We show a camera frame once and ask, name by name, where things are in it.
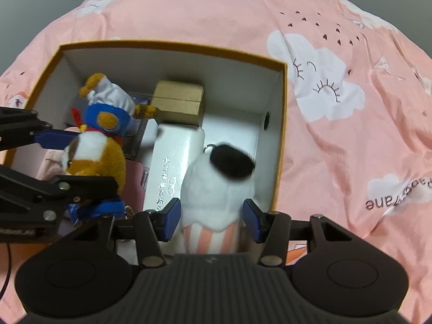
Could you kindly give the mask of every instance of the box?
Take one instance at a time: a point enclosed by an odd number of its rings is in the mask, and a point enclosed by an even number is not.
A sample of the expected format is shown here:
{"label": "box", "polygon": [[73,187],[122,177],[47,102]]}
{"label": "box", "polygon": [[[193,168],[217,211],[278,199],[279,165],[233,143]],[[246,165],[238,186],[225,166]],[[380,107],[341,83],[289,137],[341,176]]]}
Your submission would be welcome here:
{"label": "box", "polygon": [[170,82],[157,83],[152,105],[161,110],[158,122],[201,126],[204,116],[202,85]]}
{"label": "box", "polygon": [[[60,46],[27,102],[41,120],[64,129],[64,116],[79,88],[101,72],[126,92],[153,95],[159,80],[204,86],[204,144],[228,143],[256,162],[256,204],[274,210],[282,173],[287,67],[275,59],[210,46],[145,40],[109,40]],[[152,170],[158,125],[149,120],[137,160]],[[12,168],[30,176],[44,150],[37,144],[15,151]],[[6,161],[14,155],[6,154]]]}

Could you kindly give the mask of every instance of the small cardboard box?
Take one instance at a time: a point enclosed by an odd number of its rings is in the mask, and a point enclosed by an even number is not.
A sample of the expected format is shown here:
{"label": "small cardboard box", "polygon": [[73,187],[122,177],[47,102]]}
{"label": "small cardboard box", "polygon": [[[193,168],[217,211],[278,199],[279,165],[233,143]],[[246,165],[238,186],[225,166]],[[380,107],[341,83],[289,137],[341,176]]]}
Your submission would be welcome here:
{"label": "small cardboard box", "polygon": [[152,105],[161,110],[160,123],[202,126],[203,97],[202,85],[161,80],[156,85]]}

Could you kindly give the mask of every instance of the keychain ring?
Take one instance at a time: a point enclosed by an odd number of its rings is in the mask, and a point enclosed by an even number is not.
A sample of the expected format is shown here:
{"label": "keychain ring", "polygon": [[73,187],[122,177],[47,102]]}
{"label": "keychain ring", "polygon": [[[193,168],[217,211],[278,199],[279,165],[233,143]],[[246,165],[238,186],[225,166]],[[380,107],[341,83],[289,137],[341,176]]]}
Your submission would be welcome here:
{"label": "keychain ring", "polygon": [[202,150],[202,153],[205,153],[206,150],[207,150],[209,147],[213,147],[213,148],[215,148],[215,147],[217,147],[217,145],[215,145],[215,144],[208,144],[208,145],[205,145],[205,146],[204,146],[204,149]]}

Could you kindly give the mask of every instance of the blue gripper pad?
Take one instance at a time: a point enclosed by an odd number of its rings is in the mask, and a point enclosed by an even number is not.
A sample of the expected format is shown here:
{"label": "blue gripper pad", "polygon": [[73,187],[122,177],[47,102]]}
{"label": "blue gripper pad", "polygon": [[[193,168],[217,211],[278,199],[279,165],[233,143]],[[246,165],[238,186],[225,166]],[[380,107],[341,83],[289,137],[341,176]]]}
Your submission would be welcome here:
{"label": "blue gripper pad", "polygon": [[44,149],[64,150],[77,135],[79,133],[48,129],[35,135],[35,143],[38,143]]}
{"label": "blue gripper pad", "polygon": [[165,206],[165,208],[160,212],[160,214],[164,215],[163,219],[163,227],[161,230],[161,238],[167,242],[171,240],[174,231],[176,230],[177,224],[180,221],[181,216],[181,203],[180,199],[173,198],[170,202]]}
{"label": "blue gripper pad", "polygon": [[265,242],[260,226],[260,217],[264,215],[265,213],[251,199],[246,199],[243,202],[243,221],[250,237],[257,243]]}

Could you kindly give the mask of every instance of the screw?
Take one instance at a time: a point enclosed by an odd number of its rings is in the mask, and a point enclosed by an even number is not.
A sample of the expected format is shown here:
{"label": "screw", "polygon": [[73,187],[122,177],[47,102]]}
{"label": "screw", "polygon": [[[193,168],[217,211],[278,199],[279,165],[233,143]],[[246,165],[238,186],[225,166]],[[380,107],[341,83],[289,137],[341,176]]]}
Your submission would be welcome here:
{"label": "screw", "polygon": [[42,217],[44,217],[44,220],[47,222],[52,222],[57,218],[57,214],[54,211],[46,210],[42,213]]}
{"label": "screw", "polygon": [[69,190],[70,189],[70,185],[65,181],[59,182],[58,187],[60,188],[60,190]]}
{"label": "screw", "polygon": [[282,258],[279,256],[264,256],[260,259],[260,262],[265,266],[280,266]]}
{"label": "screw", "polygon": [[158,256],[148,256],[142,260],[142,263],[147,268],[157,268],[163,265],[164,260]]}

